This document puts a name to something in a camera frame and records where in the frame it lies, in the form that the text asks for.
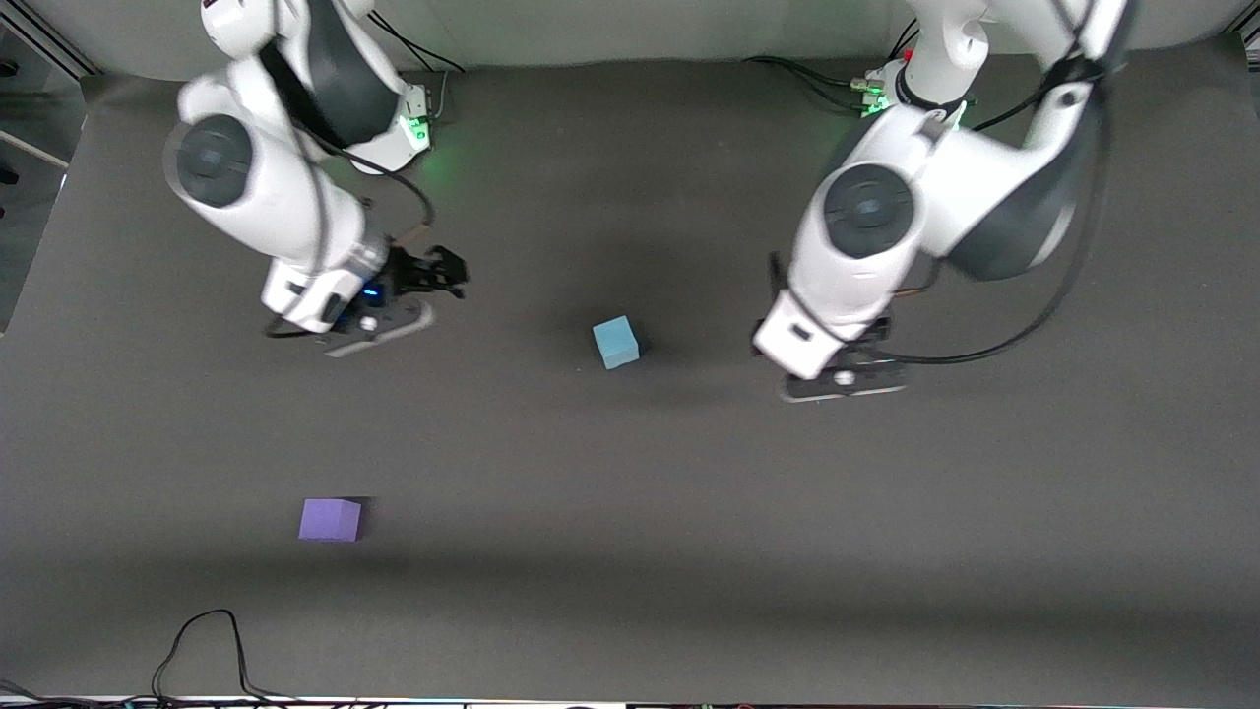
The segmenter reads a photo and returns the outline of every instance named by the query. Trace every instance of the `gray table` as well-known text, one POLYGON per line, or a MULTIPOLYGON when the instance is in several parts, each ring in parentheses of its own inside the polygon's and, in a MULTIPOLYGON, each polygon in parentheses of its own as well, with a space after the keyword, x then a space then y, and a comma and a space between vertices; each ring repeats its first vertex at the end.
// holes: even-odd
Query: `gray table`
MULTIPOLYGON (((974 117, 1034 78, 995 59, 974 117)), ((452 77, 417 174, 470 297, 344 361, 263 339, 265 258, 168 190, 175 87, 89 88, 0 343, 4 676, 140 690, 185 617, 228 606, 256 681, 302 694, 1260 703, 1260 123, 1237 39, 1134 58, 1097 249, 1042 334, 799 407, 747 335, 852 120, 774 68, 452 77), (590 326, 619 314, 655 349, 607 374, 590 326), (367 538, 296 542, 321 496, 372 497, 367 538)), ((331 169, 391 228, 417 218, 331 169)), ((1018 329, 1065 254, 948 275, 898 302, 897 348, 1018 329)), ((208 626, 170 689, 232 678, 208 626)))

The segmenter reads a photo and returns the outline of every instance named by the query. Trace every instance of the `cube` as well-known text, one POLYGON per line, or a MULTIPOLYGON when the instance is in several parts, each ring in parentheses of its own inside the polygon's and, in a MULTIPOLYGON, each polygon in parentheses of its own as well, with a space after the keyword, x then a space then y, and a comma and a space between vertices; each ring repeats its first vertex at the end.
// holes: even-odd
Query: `cube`
POLYGON ((630 329, 630 319, 625 315, 597 324, 592 329, 605 370, 614 370, 639 359, 639 340, 630 329))
POLYGON ((302 524, 297 539, 307 542, 354 542, 359 539, 358 502, 349 500, 307 500, 302 505, 302 524))

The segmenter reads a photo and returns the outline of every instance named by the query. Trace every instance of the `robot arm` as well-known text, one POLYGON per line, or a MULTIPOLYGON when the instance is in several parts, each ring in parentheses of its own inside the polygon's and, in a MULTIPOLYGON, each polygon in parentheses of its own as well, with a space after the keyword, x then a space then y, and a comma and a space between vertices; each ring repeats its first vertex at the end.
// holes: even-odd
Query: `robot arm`
POLYGON ((901 102, 864 118, 845 136, 806 207, 785 282, 753 336, 756 349, 790 380, 822 382, 843 372, 842 395, 861 393, 844 360, 885 316, 920 251, 976 280, 1019 275, 1053 252, 1096 150, 1101 97, 1095 82, 1119 68, 1134 9, 1129 0, 1062 3, 1075 8, 1074 23, 1086 21, 1071 53, 1075 31, 1056 19, 1051 0, 912 0, 925 11, 924 35, 940 37, 941 48, 916 50, 898 69, 905 77, 898 84, 908 82, 916 97, 934 101, 901 102), (929 6, 937 11, 927 14, 929 6), (946 45, 965 49, 974 40, 978 52, 983 29, 974 20, 993 15, 1013 23, 1048 64, 1021 149, 954 130, 948 120, 949 103, 960 99, 979 65, 970 59, 959 65, 966 52, 951 54, 946 45), (958 31, 937 33, 930 18, 971 19, 958 31), (917 67, 912 73, 934 55, 955 71, 917 67), (940 91, 927 89, 922 77, 936 77, 929 84, 940 91))
MULTIPOLYGON (((175 193, 272 257, 263 303, 315 332, 344 330, 348 316, 362 315, 355 321, 373 322, 363 327, 365 336, 378 336, 382 320, 408 317, 375 310, 389 310, 410 291, 460 295, 465 277, 462 261, 449 251, 425 261, 393 246, 315 164, 328 155, 321 147, 354 154, 399 125, 408 87, 354 21, 370 6, 364 0, 204 3, 207 29, 238 58, 180 91, 183 122, 166 150, 175 193)), ((421 315, 427 310, 412 322, 427 324, 431 317, 421 315)))

